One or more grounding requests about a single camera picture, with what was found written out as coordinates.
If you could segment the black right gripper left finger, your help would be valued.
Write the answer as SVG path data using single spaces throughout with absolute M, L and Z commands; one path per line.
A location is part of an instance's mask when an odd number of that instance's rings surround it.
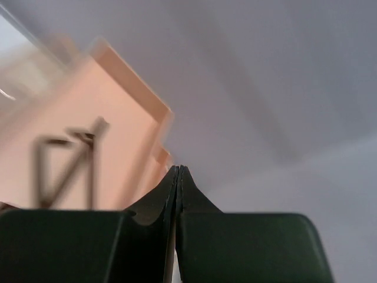
M 124 210 L 6 210 L 1 281 L 170 282 L 178 171 Z

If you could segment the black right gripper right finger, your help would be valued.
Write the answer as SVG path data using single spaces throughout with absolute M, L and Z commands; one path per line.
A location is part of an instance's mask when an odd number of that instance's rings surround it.
M 312 221 L 299 213 L 225 213 L 180 166 L 176 251 L 183 282 L 333 282 Z

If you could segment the long brown hex key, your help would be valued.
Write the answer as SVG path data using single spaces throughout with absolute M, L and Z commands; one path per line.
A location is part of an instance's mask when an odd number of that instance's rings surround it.
M 63 175 L 57 180 L 51 189 L 52 192 L 46 191 L 47 188 L 47 159 L 46 149 L 49 145 L 43 144 L 43 141 L 47 138 L 57 138 L 43 136 L 38 138 L 34 143 L 34 202 L 38 209 L 49 209 L 53 207 L 54 203 L 59 200 L 61 196 L 67 191 L 70 184 L 65 184 L 65 179 L 68 172 L 69 165 L 74 161 L 76 155 L 68 163 L 67 167 L 63 170 Z

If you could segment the thick brown hex key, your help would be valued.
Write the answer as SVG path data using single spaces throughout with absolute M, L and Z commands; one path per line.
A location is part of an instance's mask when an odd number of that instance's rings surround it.
M 66 130 L 67 134 L 69 135 L 69 132 L 72 131 L 83 131 L 92 133 L 95 135 L 95 143 L 94 148 L 90 149 L 88 146 L 86 146 L 84 143 L 83 148 L 79 150 L 76 157 L 74 158 L 74 161 L 69 165 L 68 172 L 66 176 L 65 184 L 68 185 L 72 182 L 75 174 L 79 171 L 80 167 L 83 165 L 88 166 L 88 172 L 87 172 L 87 185 L 86 185 L 86 198 L 85 198 L 85 204 L 87 206 L 87 209 L 93 210 L 95 207 L 95 197 L 96 197 L 96 151 L 97 151 L 97 143 L 100 141 L 101 136 L 106 132 L 109 124 L 108 122 L 101 116 L 98 116 L 92 127 L 87 129 L 79 129 L 79 128 L 68 128 Z

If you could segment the pink plastic toolbox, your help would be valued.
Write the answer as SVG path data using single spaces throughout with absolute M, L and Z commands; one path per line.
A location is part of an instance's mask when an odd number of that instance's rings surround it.
M 170 108 L 104 39 L 72 63 L 30 54 L 52 86 L 1 114 L 1 209 L 124 209 L 170 160 Z

